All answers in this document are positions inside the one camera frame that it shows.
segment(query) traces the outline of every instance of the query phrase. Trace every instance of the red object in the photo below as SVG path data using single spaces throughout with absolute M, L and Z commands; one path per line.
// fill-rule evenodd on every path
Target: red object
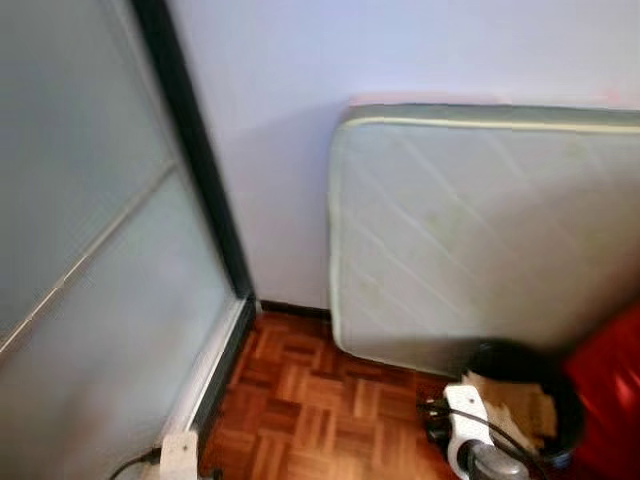
M 640 303 L 580 347 L 566 371 L 587 412 L 576 460 L 607 479 L 640 479 Z

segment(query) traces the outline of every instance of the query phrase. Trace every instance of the baseboard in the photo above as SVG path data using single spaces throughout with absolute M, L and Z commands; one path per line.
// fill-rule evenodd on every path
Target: baseboard
M 298 317 L 317 318 L 318 320 L 331 321 L 331 311 L 326 308 L 303 307 L 284 302 L 260 300 L 262 310 L 265 312 L 286 313 Z
M 238 320 L 229 336 L 226 347 L 215 373 L 207 386 L 202 397 L 202 401 L 196 411 L 191 428 L 198 432 L 198 452 L 202 454 L 204 446 L 211 433 L 211 428 L 216 420 L 216 410 L 222 401 L 222 397 L 231 380 L 233 369 L 236 365 L 242 348 L 244 347 L 247 335 L 251 331 L 253 321 L 256 317 L 256 302 L 248 299 L 240 312 Z

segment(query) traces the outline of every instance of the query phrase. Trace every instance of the white wall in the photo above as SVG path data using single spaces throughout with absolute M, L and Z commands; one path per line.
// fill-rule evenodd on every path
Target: white wall
M 635 0 L 174 0 L 261 298 L 327 307 L 327 151 L 351 95 L 640 106 Z

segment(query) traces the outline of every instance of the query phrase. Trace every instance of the black door frame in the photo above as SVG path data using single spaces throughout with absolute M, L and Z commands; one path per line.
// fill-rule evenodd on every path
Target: black door frame
M 182 155 L 193 177 L 209 233 L 238 298 L 255 299 L 216 155 L 165 0 L 130 0 Z
M 247 299 L 193 420 L 202 453 L 215 421 L 215 410 L 256 316 L 256 295 L 169 7 L 165 0 L 129 1 L 209 233 L 236 298 Z

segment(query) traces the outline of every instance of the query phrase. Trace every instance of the sliding door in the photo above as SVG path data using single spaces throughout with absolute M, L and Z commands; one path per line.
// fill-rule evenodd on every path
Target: sliding door
M 188 426 L 244 299 L 127 5 L 0 17 L 0 477 L 105 478 Z

